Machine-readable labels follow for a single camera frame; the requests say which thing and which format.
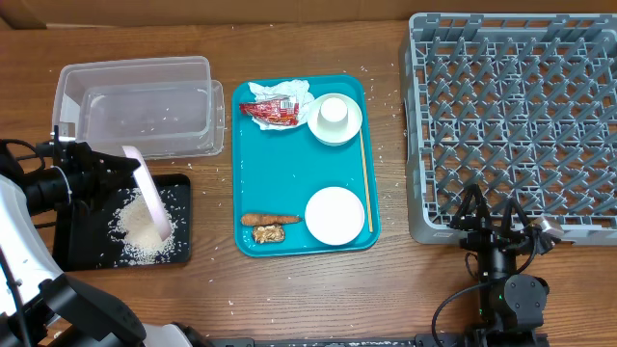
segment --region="crumpled white napkin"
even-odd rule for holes
[[[309,120],[309,105],[315,100],[315,97],[309,93],[309,81],[293,80],[281,82],[274,87],[263,87],[257,83],[249,82],[249,89],[255,95],[255,101],[263,101],[271,99],[277,95],[295,96],[300,104],[298,112],[298,124],[293,126],[270,124],[253,117],[253,121],[259,124],[261,130],[285,130],[298,127]]]

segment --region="wooden chopstick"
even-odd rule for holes
[[[373,232],[373,216],[370,213],[370,195],[368,194],[368,177],[366,176],[366,156],[364,154],[364,139],[360,130],[360,150],[362,153],[362,169],[364,171],[364,190],[366,192],[366,211],[368,212],[368,231]]]

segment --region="dish rack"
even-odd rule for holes
[[[565,241],[617,245],[617,17],[418,13],[400,50],[410,231],[447,226],[464,187],[509,197]],[[515,227],[521,227],[514,218]]]

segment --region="metal grid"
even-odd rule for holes
[[[572,241],[617,244],[615,26],[610,15],[412,17],[401,52],[414,238],[456,241],[446,224],[478,183],[496,219],[515,196]]]

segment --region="teal tray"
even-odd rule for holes
[[[235,243],[244,254],[254,257],[320,254],[359,251],[371,247],[379,238],[379,199],[366,117],[364,89],[348,75],[312,76],[308,80],[315,98],[325,93],[343,93],[362,109],[362,137],[366,158],[366,175],[370,195],[373,232],[368,230],[368,212],[362,170],[360,136],[340,147],[321,144],[308,125],[284,131],[261,131],[250,117],[240,113],[241,102],[255,101],[249,84],[243,83],[233,93],[233,225]],[[254,81],[274,86],[292,79]],[[304,217],[310,197],[322,188],[338,186],[354,192],[364,204],[364,228],[358,237],[342,246],[330,246],[315,239],[304,222],[286,225],[285,240],[259,245],[252,237],[252,227],[244,227],[245,213],[288,214]]]

